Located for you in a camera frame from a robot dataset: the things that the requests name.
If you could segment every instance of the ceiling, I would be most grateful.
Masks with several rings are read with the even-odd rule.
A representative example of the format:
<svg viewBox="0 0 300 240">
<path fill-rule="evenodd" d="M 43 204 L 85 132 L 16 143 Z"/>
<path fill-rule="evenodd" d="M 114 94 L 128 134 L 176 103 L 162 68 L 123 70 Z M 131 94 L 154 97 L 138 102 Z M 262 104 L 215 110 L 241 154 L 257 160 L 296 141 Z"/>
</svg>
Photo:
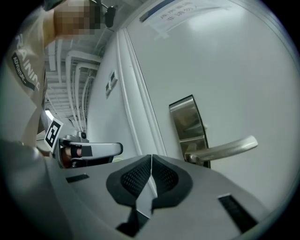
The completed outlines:
<svg viewBox="0 0 300 240">
<path fill-rule="evenodd" d="M 68 100 L 67 84 L 66 84 L 66 55 L 70 50 L 77 50 L 85 53 L 94 54 L 103 57 L 105 46 L 109 42 L 111 36 L 125 21 L 125 19 L 146 0 L 102 0 L 106 6 L 118 5 L 117 13 L 114 20 L 114 26 L 110 29 L 106 28 L 104 24 L 101 29 L 95 30 L 93 35 L 76 36 L 71 40 L 56 40 L 51 43 L 45 50 L 45 69 L 48 89 L 45 97 L 45 109 L 49 109 L 52 115 L 61 120 L 68 126 L 75 126 L 75 120 L 71 111 L 71 106 Z M 73 74 L 79 59 L 72 58 L 71 65 L 71 82 L 73 81 Z M 60 78 L 58 73 L 58 65 L 60 64 Z M 96 70 L 87 70 L 82 68 L 79 80 L 79 108 L 82 112 L 82 95 L 85 82 L 90 76 L 91 81 L 87 85 L 87 92 L 85 94 L 84 115 L 87 115 L 87 105 L 89 101 L 90 88 L 92 87 L 92 79 L 96 76 Z M 85 124 L 82 122 L 83 130 L 85 131 Z"/>
</svg>

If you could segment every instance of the door handle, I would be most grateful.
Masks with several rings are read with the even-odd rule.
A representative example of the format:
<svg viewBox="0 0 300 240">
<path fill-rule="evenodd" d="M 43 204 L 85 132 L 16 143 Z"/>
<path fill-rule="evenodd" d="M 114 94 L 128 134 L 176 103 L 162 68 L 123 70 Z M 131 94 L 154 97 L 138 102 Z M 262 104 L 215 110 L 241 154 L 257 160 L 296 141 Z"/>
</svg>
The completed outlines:
<svg viewBox="0 0 300 240">
<path fill-rule="evenodd" d="M 212 161 L 246 152 L 257 147 L 257 145 L 257 140 L 253 136 L 203 150 L 196 150 L 196 144 L 192 143 L 187 148 L 185 159 L 191 163 Z"/>
</svg>

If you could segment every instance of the paper sign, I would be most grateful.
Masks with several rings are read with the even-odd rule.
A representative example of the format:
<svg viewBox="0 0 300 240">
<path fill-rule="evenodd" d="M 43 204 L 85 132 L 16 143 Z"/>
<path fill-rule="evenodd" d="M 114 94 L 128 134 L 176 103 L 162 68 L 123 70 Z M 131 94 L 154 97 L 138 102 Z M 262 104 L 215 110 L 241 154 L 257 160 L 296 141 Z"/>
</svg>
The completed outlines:
<svg viewBox="0 0 300 240">
<path fill-rule="evenodd" d="M 161 36 L 168 37 L 167 31 L 185 20 L 199 14 L 229 8 L 227 0 L 181 0 L 168 4 L 153 15 L 145 24 L 154 28 Z"/>
<path fill-rule="evenodd" d="M 47 130 L 44 142 L 49 148 L 49 150 L 51 151 L 51 153 L 53 153 L 54 151 L 55 144 L 58 140 L 58 136 L 60 134 L 63 125 L 64 124 L 61 121 L 58 121 L 57 119 L 54 118 L 52 123 L 50 124 L 50 127 Z"/>
</svg>

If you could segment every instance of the light fixture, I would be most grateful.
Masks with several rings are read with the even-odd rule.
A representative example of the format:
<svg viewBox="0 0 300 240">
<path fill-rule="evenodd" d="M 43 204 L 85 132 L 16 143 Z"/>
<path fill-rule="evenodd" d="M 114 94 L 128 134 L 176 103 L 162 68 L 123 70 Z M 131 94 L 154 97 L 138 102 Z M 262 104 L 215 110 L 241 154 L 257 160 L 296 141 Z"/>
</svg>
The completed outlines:
<svg viewBox="0 0 300 240">
<path fill-rule="evenodd" d="M 52 113 L 49 110 L 46 110 L 45 112 L 46 112 L 48 118 L 50 118 L 50 120 L 52 121 L 53 118 L 54 118 L 53 115 L 52 115 Z"/>
</svg>

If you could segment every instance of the person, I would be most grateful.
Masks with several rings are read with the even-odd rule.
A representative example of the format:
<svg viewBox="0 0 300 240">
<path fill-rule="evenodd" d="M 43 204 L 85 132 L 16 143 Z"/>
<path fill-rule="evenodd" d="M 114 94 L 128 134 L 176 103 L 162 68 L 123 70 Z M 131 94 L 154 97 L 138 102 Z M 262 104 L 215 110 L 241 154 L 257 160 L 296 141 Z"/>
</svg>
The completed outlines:
<svg viewBox="0 0 300 240">
<path fill-rule="evenodd" d="M 45 48 L 56 39 L 90 34 L 100 28 L 102 17 L 101 6 L 93 0 L 61 0 L 48 11 L 39 7 L 23 21 L 1 65 L 0 95 L 5 101 L 1 112 L 6 119 L 1 118 L 0 124 L 6 127 L 0 138 L 36 146 L 37 134 L 47 130 Z M 63 148 L 61 155 L 64 166 L 70 167 L 70 148 Z"/>
</svg>

